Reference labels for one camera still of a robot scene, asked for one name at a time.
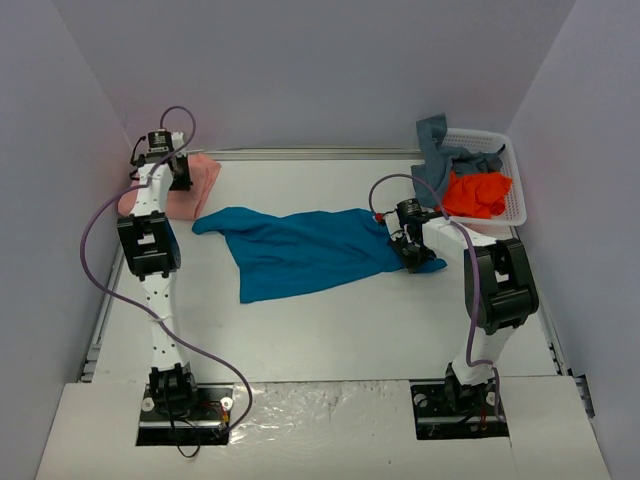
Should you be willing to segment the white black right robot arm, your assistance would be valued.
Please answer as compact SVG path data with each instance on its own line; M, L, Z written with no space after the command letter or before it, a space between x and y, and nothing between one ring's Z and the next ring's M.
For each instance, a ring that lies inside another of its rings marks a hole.
M396 205L399 230L389 245L404 268L433 266L440 253L463 266L464 299L470 318L467 339L447 366L443 398L457 413L476 408L485 392L499 391L495 364L516 329L539 307L526 250L515 238L475 233L424 210L415 198Z

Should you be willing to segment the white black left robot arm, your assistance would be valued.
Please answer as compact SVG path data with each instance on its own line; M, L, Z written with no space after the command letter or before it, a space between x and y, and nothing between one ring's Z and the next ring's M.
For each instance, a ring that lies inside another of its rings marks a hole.
M151 371L148 390L154 408L165 416L189 418L201 406L201 393L185 349L165 330L174 327L175 273L181 256L166 215L176 168L186 164L179 150L184 134L164 128L146 136L148 151L135 159L137 186L132 208L117 231L130 272L140 281L145 306L152 311Z

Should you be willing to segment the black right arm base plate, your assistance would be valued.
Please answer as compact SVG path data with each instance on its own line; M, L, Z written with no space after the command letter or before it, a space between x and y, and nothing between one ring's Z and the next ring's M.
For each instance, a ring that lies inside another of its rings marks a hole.
M509 427L495 414L495 386L473 387L471 397L455 406L446 392L444 380L410 383L416 439L479 440L508 438Z

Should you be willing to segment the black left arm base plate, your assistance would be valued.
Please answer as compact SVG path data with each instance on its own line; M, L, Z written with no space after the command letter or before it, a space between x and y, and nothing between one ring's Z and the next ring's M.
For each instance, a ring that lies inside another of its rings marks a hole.
M174 427L181 447L227 445L230 433L234 388L231 384L204 384L198 387L195 406L173 409ZM144 390L136 438L138 447L174 446L175 436L168 413Z

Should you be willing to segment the teal blue t shirt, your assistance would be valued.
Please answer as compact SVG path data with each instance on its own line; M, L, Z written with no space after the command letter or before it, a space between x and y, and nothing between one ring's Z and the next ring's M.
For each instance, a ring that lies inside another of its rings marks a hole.
M320 292L404 268L388 230L370 211L311 211L277 217L227 207L196 220L218 233L239 269L242 304Z

